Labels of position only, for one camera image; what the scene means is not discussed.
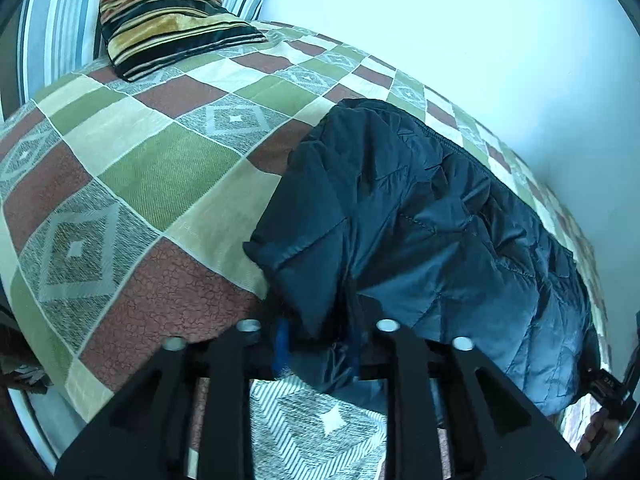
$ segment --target jacket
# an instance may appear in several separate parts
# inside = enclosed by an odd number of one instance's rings
[[[471,154],[385,102],[329,111],[290,154],[244,250],[296,337],[315,344],[290,368],[364,408],[384,412],[385,388],[348,365],[350,294],[423,338],[468,336],[545,415],[600,366],[572,253]]]

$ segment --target green square pattern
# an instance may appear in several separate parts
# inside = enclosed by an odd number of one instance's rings
[[[276,75],[263,77],[260,81],[237,90],[235,94],[288,117],[293,117],[318,97]]]
[[[414,79],[410,75],[405,74],[401,70],[396,70],[396,79],[398,79],[398,81],[404,83],[405,85],[413,88],[416,92],[424,94],[424,85],[417,79]]]
[[[404,99],[399,98],[395,94],[389,92],[389,95],[386,98],[387,103],[391,103],[398,108],[402,108],[407,113],[410,113],[412,116],[417,117],[421,121],[425,120],[425,110],[420,110],[417,106],[412,105],[411,103],[405,101]]]
[[[49,119],[61,135],[66,135],[78,124],[124,98],[128,96],[103,86],[69,103]]]
[[[164,231],[239,158],[225,146],[173,123],[99,178],[151,225]]]
[[[190,72],[191,70],[195,70],[201,66],[205,66],[206,64],[220,61],[221,59],[223,59],[223,57],[220,56],[220,54],[206,52],[204,54],[198,54],[197,56],[183,59],[182,61],[175,63],[174,66],[183,72]]]
[[[367,57],[366,54],[361,54],[359,52],[356,52],[355,50],[353,50],[352,48],[344,44],[334,46],[331,49],[331,52],[334,52],[336,54],[342,54],[343,56],[346,56],[346,57],[350,57],[351,59],[353,59],[354,61],[357,61],[358,63],[360,63],[363,59]]]
[[[489,156],[464,136],[462,137],[462,146],[486,167],[491,169],[489,166]]]
[[[349,73],[348,70],[345,70],[340,66],[330,65],[316,58],[302,62],[300,63],[300,66],[307,70],[311,70],[312,72],[317,72],[321,75],[330,77],[334,81],[340,81],[340,79]]]
[[[253,43],[252,47],[254,47],[255,50],[269,50],[270,48],[273,48],[274,46],[278,46],[277,42],[274,41],[265,41],[264,43]]]
[[[473,135],[475,135],[478,138],[481,138],[480,131],[478,130],[478,126],[476,125],[475,119],[469,114],[467,114],[459,106],[456,106],[455,104],[451,104],[451,106],[453,107],[453,113],[456,117],[456,122],[458,123],[458,126],[459,126],[458,129],[467,128],[472,132]]]
[[[522,186],[519,182],[516,181],[516,189],[518,190],[518,196],[527,204],[529,204],[530,208],[533,211],[536,210],[536,203],[533,201],[533,195],[531,194],[528,187]]]
[[[74,79],[78,77],[80,77],[80,75],[74,74],[73,72],[63,75],[60,79],[57,79],[55,82],[53,82],[49,86],[45,86],[44,88],[41,88],[40,90],[38,90],[35,93],[33,100],[36,101],[37,103],[41,102],[42,100],[44,100],[44,98],[49,97],[51,94],[53,94],[53,92],[55,92],[56,90],[59,90],[67,83],[71,83]]]
[[[53,383],[64,391],[73,356],[42,315],[20,270],[15,273],[11,284],[11,304],[15,319],[33,353]]]

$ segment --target bed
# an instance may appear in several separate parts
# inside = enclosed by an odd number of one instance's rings
[[[383,60],[301,27],[253,25],[267,43],[191,57],[133,83],[104,56],[75,62],[31,86],[0,130],[2,284],[34,353],[84,420],[166,336],[205,340],[257,308],[267,284],[242,242],[290,151],[338,101],[361,96],[403,108],[472,153],[573,252],[608,365],[593,249],[524,161]],[[314,435],[335,406],[343,424],[319,446]],[[559,429],[574,446],[596,409],[587,396],[563,414]],[[380,415],[295,377],[255,381],[252,414],[257,478],[380,475]],[[202,402],[192,475],[201,417]]]

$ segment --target hand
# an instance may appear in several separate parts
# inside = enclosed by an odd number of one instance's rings
[[[607,433],[617,437],[620,432],[620,423],[617,420],[607,418],[609,412],[605,408],[600,408],[596,413],[591,415],[591,421],[584,430],[584,435],[578,443],[578,447],[575,448],[575,452],[578,455],[584,455],[591,450],[591,443],[596,437],[598,432],[604,428]]]

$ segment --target pillow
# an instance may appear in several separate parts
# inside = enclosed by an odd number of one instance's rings
[[[267,41],[222,0],[100,0],[100,24],[114,70],[126,81],[203,52]]]

